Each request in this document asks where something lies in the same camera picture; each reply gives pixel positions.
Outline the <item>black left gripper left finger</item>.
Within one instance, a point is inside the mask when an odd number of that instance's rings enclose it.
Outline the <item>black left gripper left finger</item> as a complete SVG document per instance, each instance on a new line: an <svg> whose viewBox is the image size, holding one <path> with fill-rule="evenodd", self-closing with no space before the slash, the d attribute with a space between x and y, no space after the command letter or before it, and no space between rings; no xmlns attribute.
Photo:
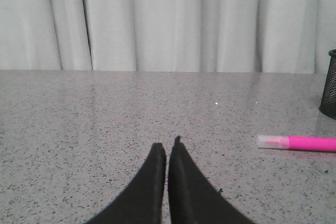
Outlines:
<svg viewBox="0 0 336 224"><path fill-rule="evenodd" d="M161 223L166 153L154 143L127 187L87 223Z"/></svg>

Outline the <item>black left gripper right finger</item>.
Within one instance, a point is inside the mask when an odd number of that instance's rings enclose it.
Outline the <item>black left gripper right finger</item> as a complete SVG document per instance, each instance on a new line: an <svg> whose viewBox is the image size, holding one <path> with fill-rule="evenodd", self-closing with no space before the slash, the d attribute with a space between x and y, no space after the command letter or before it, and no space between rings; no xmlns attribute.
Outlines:
<svg viewBox="0 0 336 224"><path fill-rule="evenodd" d="M215 190L180 136L170 155L168 194L171 223L253 223Z"/></svg>

